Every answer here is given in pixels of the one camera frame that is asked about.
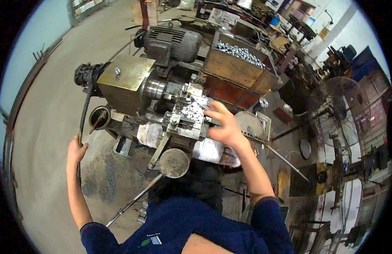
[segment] white bag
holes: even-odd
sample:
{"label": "white bag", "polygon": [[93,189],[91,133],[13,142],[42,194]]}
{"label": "white bag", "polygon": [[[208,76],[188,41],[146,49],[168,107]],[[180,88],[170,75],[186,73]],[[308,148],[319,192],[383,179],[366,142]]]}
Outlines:
{"label": "white bag", "polygon": [[176,7],[178,10],[193,11],[195,0],[181,0],[181,3]]}

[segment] blue container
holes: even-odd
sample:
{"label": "blue container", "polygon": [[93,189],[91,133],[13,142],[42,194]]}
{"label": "blue container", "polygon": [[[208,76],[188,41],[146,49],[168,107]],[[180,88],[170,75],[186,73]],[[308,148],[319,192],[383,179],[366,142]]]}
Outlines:
{"label": "blue container", "polygon": [[274,18],[271,20],[271,25],[276,26],[279,22],[279,18],[277,16],[274,16]]}

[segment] hand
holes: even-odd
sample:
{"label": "hand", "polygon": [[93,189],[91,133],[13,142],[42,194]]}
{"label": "hand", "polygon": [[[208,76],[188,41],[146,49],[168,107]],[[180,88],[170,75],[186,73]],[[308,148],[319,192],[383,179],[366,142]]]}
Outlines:
{"label": "hand", "polygon": [[83,156],[85,155],[88,147],[89,143],[81,146],[81,143],[78,140],[78,135],[74,136],[67,151],[67,162],[72,164],[79,163],[83,159]]}
{"label": "hand", "polygon": [[204,114],[219,121],[221,128],[210,127],[209,136],[217,141],[223,142],[233,149],[238,148],[248,140],[241,133],[234,115],[222,103],[212,101],[209,103],[210,110],[205,110]]}

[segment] sweater logo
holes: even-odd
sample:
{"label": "sweater logo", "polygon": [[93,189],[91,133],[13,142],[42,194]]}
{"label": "sweater logo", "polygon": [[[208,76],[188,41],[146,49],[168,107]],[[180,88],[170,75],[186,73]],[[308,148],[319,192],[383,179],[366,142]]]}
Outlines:
{"label": "sweater logo", "polygon": [[148,238],[147,240],[144,240],[141,243],[141,246],[146,246],[149,243],[152,243],[153,245],[161,245],[162,242],[159,239],[158,235],[160,235],[161,233],[156,233],[156,234],[152,234],[152,235],[146,235],[146,236],[151,236],[150,238]]}

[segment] navy blue sweater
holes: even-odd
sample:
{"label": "navy blue sweater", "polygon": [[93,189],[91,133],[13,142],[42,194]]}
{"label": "navy blue sweater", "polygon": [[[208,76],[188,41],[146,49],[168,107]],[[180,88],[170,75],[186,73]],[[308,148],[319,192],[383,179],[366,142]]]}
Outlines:
{"label": "navy blue sweater", "polygon": [[221,216],[202,201],[174,197],[150,204],[145,224],[122,244],[100,223],[87,223],[80,233],[89,254],[181,253],[192,233],[234,253],[293,253],[278,202],[272,197],[254,206],[251,226]]}

